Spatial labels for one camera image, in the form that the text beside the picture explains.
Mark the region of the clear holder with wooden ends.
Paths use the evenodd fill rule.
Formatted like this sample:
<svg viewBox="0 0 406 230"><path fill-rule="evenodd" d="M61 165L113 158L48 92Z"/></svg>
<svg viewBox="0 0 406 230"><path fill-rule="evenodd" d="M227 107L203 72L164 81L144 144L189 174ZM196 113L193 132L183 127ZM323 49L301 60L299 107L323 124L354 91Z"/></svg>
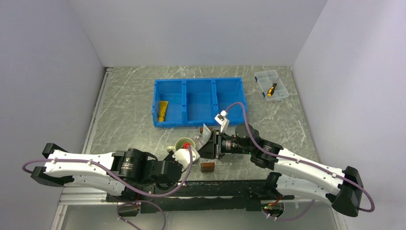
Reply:
<svg viewBox="0 0 406 230"><path fill-rule="evenodd" d="M205 143L203 143L203 140L202 140L202 127L200 128L200 135L197 140L200 144L198 146L198 150L199 150L205 144ZM201 172L203 172L203 173L211 173L215 169L214 160L201 158L200 165L201 165Z"/></svg>

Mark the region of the green ceramic mug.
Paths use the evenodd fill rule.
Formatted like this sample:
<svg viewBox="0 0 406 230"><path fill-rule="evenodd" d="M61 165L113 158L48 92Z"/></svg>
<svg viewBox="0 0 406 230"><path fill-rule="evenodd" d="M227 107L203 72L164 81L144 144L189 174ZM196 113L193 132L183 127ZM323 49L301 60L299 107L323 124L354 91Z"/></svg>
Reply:
<svg viewBox="0 0 406 230"><path fill-rule="evenodd" d="M195 142L190 138L180 138L176 141L174 146L167 146L166 151L168 153L176 152L179 149L184 149L185 144L189 144L191 147L195 148Z"/></svg>

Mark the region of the blue three-compartment bin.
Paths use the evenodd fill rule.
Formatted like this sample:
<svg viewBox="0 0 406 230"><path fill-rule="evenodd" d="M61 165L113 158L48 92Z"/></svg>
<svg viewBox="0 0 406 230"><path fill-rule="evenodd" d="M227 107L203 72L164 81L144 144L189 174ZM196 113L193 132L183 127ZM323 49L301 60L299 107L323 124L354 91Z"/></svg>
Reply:
<svg viewBox="0 0 406 230"><path fill-rule="evenodd" d="M164 122L158 122L159 102L169 105ZM217 126L215 116L235 102L246 103L241 78L158 79L154 83L154 127Z"/></svg>

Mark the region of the white toothpaste tube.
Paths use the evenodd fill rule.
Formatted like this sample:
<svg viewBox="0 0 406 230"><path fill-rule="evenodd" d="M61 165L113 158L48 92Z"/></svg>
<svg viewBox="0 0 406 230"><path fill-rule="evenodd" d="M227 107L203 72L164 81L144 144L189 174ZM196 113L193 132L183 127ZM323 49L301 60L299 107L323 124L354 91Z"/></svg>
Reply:
<svg viewBox="0 0 406 230"><path fill-rule="evenodd" d="M211 138L211 135L212 135L212 129L209 128L206 124L204 124L202 127L202 140L208 141Z"/></svg>

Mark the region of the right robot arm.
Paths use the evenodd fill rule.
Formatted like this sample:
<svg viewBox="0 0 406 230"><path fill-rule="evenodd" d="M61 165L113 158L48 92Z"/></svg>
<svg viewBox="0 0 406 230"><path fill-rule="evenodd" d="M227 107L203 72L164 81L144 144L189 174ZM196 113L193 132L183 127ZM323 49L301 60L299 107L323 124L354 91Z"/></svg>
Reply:
<svg viewBox="0 0 406 230"><path fill-rule="evenodd" d="M202 158L246 154L256 166L271 170L260 196L270 199L306 196L330 204L345 216L358 216L364 186L356 168L334 168L306 159L261 138L259 131L253 127L246 129L244 124L236 127L234 135L205 126L200 133L203 145L198 152Z"/></svg>

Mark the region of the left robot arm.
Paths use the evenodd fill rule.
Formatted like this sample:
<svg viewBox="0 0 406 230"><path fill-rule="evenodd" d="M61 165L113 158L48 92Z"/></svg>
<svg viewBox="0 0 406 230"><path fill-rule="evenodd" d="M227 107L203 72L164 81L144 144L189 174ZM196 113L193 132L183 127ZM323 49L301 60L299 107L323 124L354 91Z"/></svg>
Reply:
<svg viewBox="0 0 406 230"><path fill-rule="evenodd" d="M132 201L137 195L158 198L177 192L185 183L180 179L182 173L191 172L193 151L187 146L160 161L155 155L134 148L105 154L76 154L48 143L44 159L39 159L44 166L29 170L27 162L23 170L42 185L92 187Z"/></svg>

